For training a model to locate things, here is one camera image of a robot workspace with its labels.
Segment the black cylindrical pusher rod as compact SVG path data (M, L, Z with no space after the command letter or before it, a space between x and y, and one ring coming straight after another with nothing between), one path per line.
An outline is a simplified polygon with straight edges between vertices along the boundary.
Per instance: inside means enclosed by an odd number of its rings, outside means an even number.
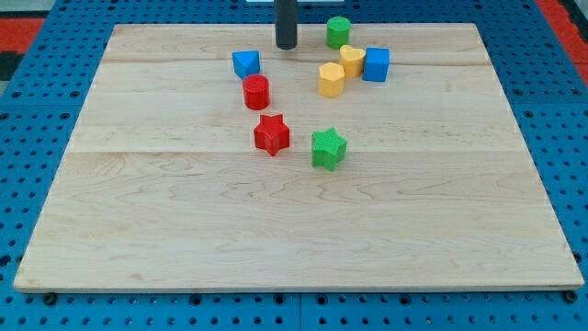
M276 45L292 50L298 44L298 1L276 0L274 6Z

